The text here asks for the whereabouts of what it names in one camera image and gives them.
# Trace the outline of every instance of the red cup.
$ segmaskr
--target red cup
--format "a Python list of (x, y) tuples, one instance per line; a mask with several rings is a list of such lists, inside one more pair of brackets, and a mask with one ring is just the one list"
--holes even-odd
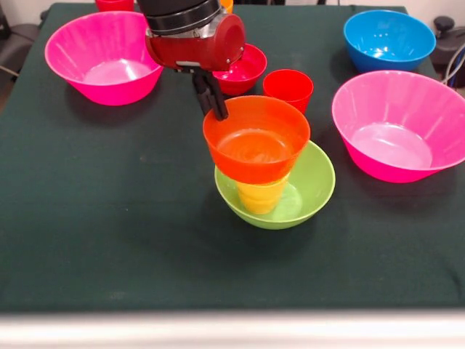
[(99, 11), (134, 11), (134, 0), (95, 0)]
[(303, 114), (313, 93), (313, 81), (301, 71), (272, 71), (263, 80), (265, 96), (278, 98), (299, 109)]

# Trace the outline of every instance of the bowl rim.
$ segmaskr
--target bowl rim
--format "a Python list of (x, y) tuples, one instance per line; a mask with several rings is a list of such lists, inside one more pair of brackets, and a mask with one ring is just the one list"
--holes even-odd
[[(230, 98), (230, 99), (228, 99), (228, 100), (225, 100), (226, 107), (227, 107), (227, 104), (229, 103), (229, 101), (232, 101), (232, 102), (233, 102), (233, 101), (235, 101), (235, 100), (246, 99), (246, 98), (247, 98), (247, 99), (250, 99), (250, 98), (258, 99), (258, 98), (259, 98), (259, 99), (262, 99), (262, 100), (274, 100), (274, 101), (277, 102), (277, 103), (285, 104), (285, 105), (287, 105), (288, 107), (293, 108), (295, 111), (297, 111), (297, 112), (300, 114), (300, 116), (302, 116), (302, 117), (304, 118), (304, 120), (307, 122), (307, 123), (306, 123), (306, 125), (307, 125), (306, 129), (308, 130), (308, 137), (306, 137), (307, 139), (306, 139), (306, 142), (304, 142), (303, 146), (302, 146), (298, 151), (294, 152), (294, 153), (292, 154), (292, 156), (289, 156), (288, 159), (294, 158), (295, 156), (299, 155), (299, 154), (302, 152), (302, 150), (304, 150), (304, 148), (307, 146), (307, 141), (309, 140), (309, 138), (310, 138), (311, 135), (312, 135), (312, 128), (310, 127), (310, 123), (308, 122), (307, 117), (305, 117), (305, 115), (304, 115), (299, 109), (297, 109), (297, 108), (294, 107), (293, 105), (291, 105), (291, 104), (285, 102), (284, 100), (280, 100), (280, 99), (275, 98), (275, 97), (260, 96), (260, 95), (244, 95), (244, 96), (237, 96), (237, 97)], [(202, 133), (203, 133), (203, 138), (205, 139), (205, 141), (206, 141), (208, 147), (209, 147), (209, 148), (212, 148), (212, 149), (214, 149), (214, 150), (216, 150), (216, 151), (219, 152), (218, 147), (210, 141), (210, 139), (206, 136), (206, 133), (205, 133), (205, 123), (206, 123), (206, 120), (207, 120), (207, 118), (209, 118), (209, 117), (214, 117), (214, 116), (210, 116), (210, 115), (212, 115), (212, 113), (213, 113), (213, 110), (210, 110), (210, 111), (205, 115), (205, 117), (203, 118), (203, 122), (202, 122)], [(237, 159), (234, 159), (232, 156), (230, 156), (230, 155), (228, 155), (228, 154), (225, 154), (225, 153), (221, 153), (221, 154), (222, 154), (224, 157), (226, 157), (227, 159), (229, 159), (229, 160), (238, 161)], [(280, 162), (287, 161), (288, 159), (286, 159), (286, 160), (268, 161), (268, 162), (265, 162), (264, 164), (266, 164), (266, 165), (269, 165), (269, 164), (279, 164)]]
[[(368, 55), (364, 52), (362, 52), (360, 49), (358, 49), (353, 43), (352, 41), (349, 39), (348, 35), (347, 35), (347, 26), (356, 18), (359, 18), (359, 17), (362, 17), (364, 15), (369, 15), (370, 13), (374, 13), (374, 12), (377, 12), (377, 13), (387, 13), (387, 14), (390, 14), (390, 15), (394, 15), (394, 16), (398, 16), (398, 17), (402, 17), (402, 18), (408, 18), (409, 20), (412, 20), (413, 22), (416, 22), (420, 25), (422, 25), (423, 27), (425, 27), (428, 32), (429, 32), (429, 37), (432, 39), (432, 46), (431, 48), (428, 50), (427, 53), (424, 53), (422, 55), (419, 55), (418, 57), (415, 57), (415, 58), (411, 58), (411, 59), (407, 59), (407, 60), (393, 60), (393, 59), (390, 59), (390, 58), (380, 58), (380, 57), (373, 57), (371, 55)], [(417, 61), (417, 60), (423, 60), (424, 58), (428, 57), (433, 51), (434, 51), (434, 48), (436, 47), (436, 36), (435, 34), (433, 33), (433, 31), (431, 30), (431, 28), (426, 25), (424, 22), (422, 22), (421, 20), (415, 18), (415, 17), (412, 17), (408, 14), (405, 14), (405, 13), (402, 13), (402, 12), (398, 12), (398, 11), (392, 11), (390, 9), (371, 9), (371, 10), (368, 10), (368, 11), (363, 11), (363, 12), (359, 12), (353, 16), (351, 16), (351, 18), (349, 18), (346, 23), (344, 24), (344, 38), (346, 39), (346, 42), (353, 48), (355, 49), (357, 52), (359, 52), (360, 54), (366, 56), (366, 57), (369, 57), (369, 58), (372, 58), (374, 60), (380, 60), (380, 61), (384, 61), (384, 62), (390, 62), (390, 63), (411, 63), (411, 62), (414, 62), (414, 61)]]
[(434, 80), (432, 78), (429, 78), (428, 76), (424, 76), (424, 75), (421, 75), (421, 74), (418, 74), (418, 73), (412, 73), (410, 71), (371, 71), (369, 73), (364, 73), (364, 74), (357, 75), (356, 77), (344, 82), (339, 87), (339, 89), (337, 90), (336, 94), (333, 97), (333, 102), (331, 103), (331, 114), (332, 114), (332, 117), (333, 117), (333, 123), (335, 124), (335, 126), (336, 126), (339, 134), (343, 138), (343, 140), (345, 142), (349, 143), (353, 148), (360, 151), (364, 156), (366, 156), (366, 157), (368, 157), (368, 158), (370, 158), (370, 159), (372, 159), (372, 160), (374, 160), (376, 162), (379, 162), (380, 164), (383, 164), (385, 166), (390, 166), (390, 167), (395, 168), (395, 169), (404, 169), (404, 170), (408, 170), (408, 171), (422, 171), (422, 172), (423, 171), (428, 171), (428, 172), (429, 171), (441, 171), (443, 169), (448, 169), (450, 167), (454, 167), (454, 166), (462, 163), (463, 161), (465, 161), (465, 154), (464, 154), (461, 157), (460, 160), (454, 161), (453, 163), (450, 163), (450, 164), (447, 164), (447, 165), (442, 165), (442, 166), (422, 167), (422, 168), (395, 166), (395, 165), (391, 165), (391, 164), (386, 164), (383, 161), (379, 161), (378, 159), (367, 155), (364, 151), (361, 151), (358, 147), (356, 147), (348, 137), (346, 137), (345, 133), (341, 130), (341, 126), (338, 124), (338, 122), (336, 120), (335, 112), (334, 112), (335, 102), (336, 102), (337, 98), (339, 98), (339, 95), (342, 93), (342, 90), (344, 88), (347, 88), (350, 84), (354, 84), (354, 81), (357, 81), (359, 79), (364, 79), (366, 76), (371, 76), (371, 75), (380, 75), (380, 76), (382, 76), (382, 75), (389, 75), (389, 74), (407, 75), (407, 76), (414, 77), (415, 79), (421, 79), (421, 80), (425, 81), (428, 84), (436, 84), (438, 86), (441, 86), (442, 89), (445, 89), (445, 93), (449, 93), (450, 95), (454, 96), (456, 99), (459, 99), (462, 102), (462, 104), (464, 105), (464, 109), (465, 109), (465, 98), (462, 97), (457, 91), (454, 91), (450, 87), (447, 87), (446, 85), (442, 84), (438, 80)]
[(263, 222), (263, 223), (275, 223), (275, 224), (286, 224), (286, 223), (298, 222), (300, 220), (306, 220), (306, 219), (310, 218), (311, 216), (313, 216), (314, 214), (316, 214), (318, 211), (320, 211), (324, 206), (326, 206), (326, 204), (329, 202), (329, 200), (333, 196), (334, 188), (336, 187), (336, 172), (334, 171), (334, 165), (333, 165), (331, 159), (329, 158), (328, 154), (326, 154), (324, 152), (324, 150), (321, 149), (316, 143), (314, 143), (311, 140), (308, 140), (305, 147), (312, 147), (312, 148), (316, 149), (317, 152), (320, 153), (323, 156), (323, 158), (325, 158), (326, 163), (329, 165), (329, 167), (331, 169), (331, 179), (332, 179), (331, 189), (328, 192), (328, 197), (325, 198), (323, 203), (317, 209), (312, 210), (310, 213), (300, 215), (300, 216), (298, 216), (296, 218), (293, 218), (291, 220), (280, 220), (279, 222), (277, 222), (277, 221), (274, 221), (274, 220), (266, 220), (264, 218), (257, 217), (256, 215), (252, 215), (252, 214), (248, 213), (247, 211), (245, 211), (244, 209), (241, 209), (240, 207), (232, 206), (230, 204), (230, 202), (225, 198), (225, 195), (223, 194), (223, 192), (220, 189), (220, 186), (218, 185), (218, 173), (220, 172), (220, 170), (219, 170), (219, 168), (217, 166), (215, 166), (215, 170), (214, 170), (215, 186), (217, 187), (217, 190), (218, 190), (219, 194), (221, 195), (221, 197), (223, 198), (223, 200), (225, 200), (226, 204), (229, 207), (231, 207), (231, 210), (238, 211), (238, 212), (240, 212), (240, 214), (244, 215), (245, 217), (247, 217), (247, 218), (249, 218), (251, 220), (255, 220), (255, 221)]
[(90, 17), (96, 17), (96, 16), (105, 16), (105, 15), (127, 15), (127, 16), (133, 16), (133, 17), (144, 17), (144, 15), (140, 12), (130, 12), (130, 11), (104, 11), (104, 12), (94, 12), (94, 13), (90, 13), (88, 15), (84, 15), (84, 16), (80, 16), (80, 17), (77, 17), (75, 18), (74, 20), (70, 20), (69, 22), (61, 25), (56, 31), (53, 32), (53, 34), (49, 37), (49, 39), (47, 40), (46, 44), (45, 44), (45, 49), (44, 49), (44, 56), (45, 56), (45, 61), (47, 63), (47, 65), (49, 66), (49, 68), (55, 73), (57, 74), (60, 78), (66, 80), (66, 81), (69, 81), (69, 82), (72, 82), (72, 83), (76, 83), (76, 84), (80, 84), (80, 85), (85, 85), (85, 86), (117, 86), (117, 85), (122, 85), (122, 84), (127, 84), (129, 82), (133, 82), (133, 81), (138, 81), (140, 79), (143, 79), (153, 73), (155, 73), (156, 71), (158, 71), (159, 69), (162, 69), (163, 66), (159, 65), (157, 62), (154, 62), (157, 66), (154, 68), (154, 69), (151, 69), (150, 72), (146, 73), (144, 76), (140, 76), (138, 77), (137, 79), (135, 80), (128, 80), (128, 81), (124, 81), (124, 82), (118, 82), (118, 83), (110, 83), (110, 84), (88, 84), (86, 82), (83, 82), (83, 81), (79, 81), (77, 79), (73, 79), (73, 78), (70, 78), (70, 77), (67, 77), (63, 74), (61, 74), (60, 72), (57, 71), (57, 69), (55, 69), (55, 67), (50, 64), (50, 52), (49, 52), (49, 47), (53, 41), (53, 38), (58, 35), (59, 32), (61, 32), (63, 29), (67, 28), (69, 25), (72, 25), (74, 24), (75, 22), (78, 22), (79, 20), (83, 20), (83, 19), (87, 19), (87, 18), (90, 18)]
[(253, 75), (251, 78), (247, 78), (247, 79), (242, 79), (242, 80), (229, 80), (229, 79), (224, 79), (222, 78), (220, 75), (220, 73), (224, 73), (223, 71), (214, 71), (213, 72), (213, 76), (220, 80), (220, 81), (226, 81), (226, 82), (232, 82), (232, 83), (235, 83), (235, 82), (246, 82), (246, 81), (252, 81), (252, 80), (256, 80), (258, 79), (260, 76), (263, 75), (263, 73), (267, 70), (267, 66), (268, 66), (268, 59), (267, 59), (267, 56), (266, 54), (261, 50), (259, 49), (257, 46), (254, 46), (252, 44), (248, 44), (246, 43), (245, 45), (245, 49), (244, 51), (246, 51), (247, 48), (252, 48), (252, 49), (255, 49), (263, 58), (264, 58), (264, 66), (263, 66), (263, 69), (260, 70), (260, 72), (258, 74), (255, 74)]

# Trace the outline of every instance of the plastic cup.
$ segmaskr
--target plastic cup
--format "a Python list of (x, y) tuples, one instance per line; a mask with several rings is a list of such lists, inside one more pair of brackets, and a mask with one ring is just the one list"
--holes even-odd
[(301, 71), (281, 69), (265, 76), (263, 92), (265, 96), (283, 100), (305, 114), (313, 93), (313, 81)]
[(292, 105), (266, 96), (226, 101), (229, 116), (203, 120), (214, 163), (232, 180), (268, 184), (285, 177), (310, 138), (305, 116)]
[(134, 11), (134, 0), (95, 0), (99, 11)]
[(281, 199), (288, 178), (289, 174), (280, 180), (264, 185), (236, 182), (239, 199), (250, 213), (270, 213)]
[(221, 5), (226, 9), (227, 13), (233, 13), (233, 0), (221, 0)]

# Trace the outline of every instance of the black chair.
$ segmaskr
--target black chair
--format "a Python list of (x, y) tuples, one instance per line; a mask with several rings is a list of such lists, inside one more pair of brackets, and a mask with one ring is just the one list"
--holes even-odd
[(0, 89), (16, 79), (37, 36), (39, 27), (34, 24), (10, 27), (0, 5)]

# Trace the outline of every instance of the table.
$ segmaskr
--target table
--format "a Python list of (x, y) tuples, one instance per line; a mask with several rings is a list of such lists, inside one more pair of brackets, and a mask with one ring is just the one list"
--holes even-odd
[[(54, 5), (0, 118), (0, 311), (461, 307), (464, 167), (380, 182), (352, 163), (331, 120), (333, 94), (356, 75), (342, 26), (364, 9), (235, 7), (267, 73), (313, 78), (312, 140), (336, 170), (319, 214), (266, 231), (216, 191), (189, 76), (165, 70), (133, 105), (91, 103), (43, 52), (94, 7)], [(430, 62), (419, 72), (434, 75)]]

